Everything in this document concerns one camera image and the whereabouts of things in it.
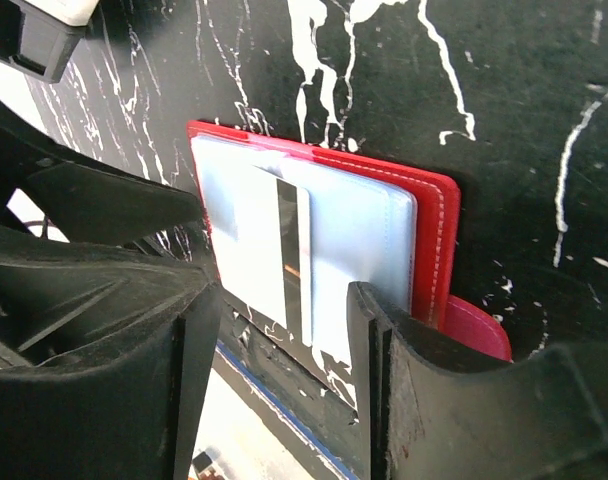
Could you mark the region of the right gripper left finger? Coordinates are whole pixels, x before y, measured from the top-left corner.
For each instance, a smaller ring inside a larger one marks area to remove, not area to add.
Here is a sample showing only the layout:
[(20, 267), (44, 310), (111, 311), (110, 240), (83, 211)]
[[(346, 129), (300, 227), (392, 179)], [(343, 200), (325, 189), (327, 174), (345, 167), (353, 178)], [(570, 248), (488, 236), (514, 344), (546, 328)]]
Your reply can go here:
[(0, 369), (0, 479), (185, 479), (221, 290), (37, 367)]

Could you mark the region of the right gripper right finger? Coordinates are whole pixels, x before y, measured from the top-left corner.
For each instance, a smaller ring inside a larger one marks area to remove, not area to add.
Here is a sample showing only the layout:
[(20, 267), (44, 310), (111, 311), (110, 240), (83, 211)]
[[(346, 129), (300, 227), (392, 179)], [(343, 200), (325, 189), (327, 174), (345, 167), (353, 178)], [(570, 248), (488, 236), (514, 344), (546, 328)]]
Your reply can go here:
[(347, 292), (368, 479), (608, 479), (608, 342), (510, 363)]

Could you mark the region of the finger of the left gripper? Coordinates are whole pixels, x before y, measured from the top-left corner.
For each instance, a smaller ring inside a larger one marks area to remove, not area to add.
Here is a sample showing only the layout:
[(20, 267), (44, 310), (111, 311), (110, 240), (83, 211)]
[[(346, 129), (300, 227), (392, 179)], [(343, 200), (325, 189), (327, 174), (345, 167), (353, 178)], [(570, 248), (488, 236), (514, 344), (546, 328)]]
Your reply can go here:
[(206, 245), (186, 262), (0, 225), (0, 368), (39, 365), (133, 323), (176, 316), (213, 279)]
[(60, 145), (0, 101), (0, 225), (22, 231), (15, 190), (74, 242), (124, 245), (203, 216), (195, 195)]

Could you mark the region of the white striped credit card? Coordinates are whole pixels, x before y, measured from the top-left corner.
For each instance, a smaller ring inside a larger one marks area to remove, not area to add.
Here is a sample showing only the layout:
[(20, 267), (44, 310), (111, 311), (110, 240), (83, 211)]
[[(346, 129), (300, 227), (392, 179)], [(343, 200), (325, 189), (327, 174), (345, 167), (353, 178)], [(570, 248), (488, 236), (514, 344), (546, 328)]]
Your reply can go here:
[(312, 342), (310, 196), (254, 166), (235, 200), (238, 258), (230, 291), (305, 345)]

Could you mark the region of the red leather card holder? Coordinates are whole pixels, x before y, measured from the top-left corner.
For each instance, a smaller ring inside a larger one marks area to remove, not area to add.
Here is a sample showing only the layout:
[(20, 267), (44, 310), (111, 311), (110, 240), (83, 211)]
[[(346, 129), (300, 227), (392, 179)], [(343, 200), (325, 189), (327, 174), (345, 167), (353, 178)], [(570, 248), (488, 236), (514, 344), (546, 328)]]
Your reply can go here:
[[(348, 285), (368, 282), (414, 319), (492, 357), (511, 347), (489, 314), (450, 292), (461, 194), (449, 177), (201, 121), (187, 125), (221, 282), (233, 305), (346, 403), (355, 401), (346, 320)], [(257, 167), (310, 196), (312, 342), (237, 298), (230, 287), (234, 202)]]

